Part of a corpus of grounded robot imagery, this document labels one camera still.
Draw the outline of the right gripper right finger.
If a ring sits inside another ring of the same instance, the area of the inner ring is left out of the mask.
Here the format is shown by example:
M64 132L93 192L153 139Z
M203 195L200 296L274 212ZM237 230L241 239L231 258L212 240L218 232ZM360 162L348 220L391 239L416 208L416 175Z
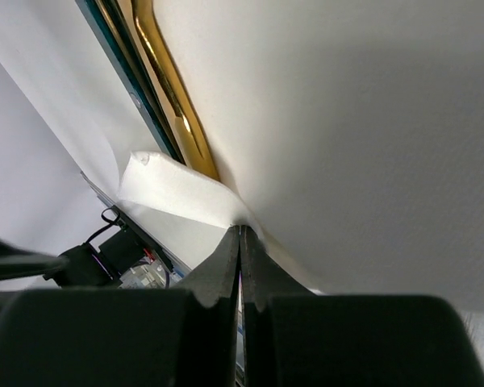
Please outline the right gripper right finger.
M240 229L248 386L484 386L457 312L423 295L312 293Z

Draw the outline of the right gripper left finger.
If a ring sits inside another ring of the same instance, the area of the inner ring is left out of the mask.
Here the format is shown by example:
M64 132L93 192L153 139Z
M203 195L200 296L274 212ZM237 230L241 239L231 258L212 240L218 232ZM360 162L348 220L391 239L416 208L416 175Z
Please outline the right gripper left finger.
M228 386L238 235L170 289L0 291L0 386Z

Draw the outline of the white paper napkin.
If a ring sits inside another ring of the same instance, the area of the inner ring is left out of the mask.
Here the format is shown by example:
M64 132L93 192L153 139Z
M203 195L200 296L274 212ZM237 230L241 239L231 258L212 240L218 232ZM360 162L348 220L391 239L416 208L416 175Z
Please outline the white paper napkin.
M484 311L484 1L152 4L223 183L291 274ZM111 199L160 150L75 1L0 1L0 64Z

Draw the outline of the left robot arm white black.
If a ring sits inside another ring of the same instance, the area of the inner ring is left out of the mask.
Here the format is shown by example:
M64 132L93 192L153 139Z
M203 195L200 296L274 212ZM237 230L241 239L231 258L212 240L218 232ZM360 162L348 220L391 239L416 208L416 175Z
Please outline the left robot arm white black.
M170 286L174 266L163 247L117 206L101 213L105 226L84 243L51 257L15 248L0 240L0 281L41 275L60 287L120 286L127 277L145 273L157 278L162 269L162 288Z

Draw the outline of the gold knife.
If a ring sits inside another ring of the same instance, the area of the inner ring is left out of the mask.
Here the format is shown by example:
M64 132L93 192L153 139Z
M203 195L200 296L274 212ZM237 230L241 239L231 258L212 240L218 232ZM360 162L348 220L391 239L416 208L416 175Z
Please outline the gold knife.
M132 1L132 25L145 68L185 164L216 181L219 172L184 82L154 15L152 1Z

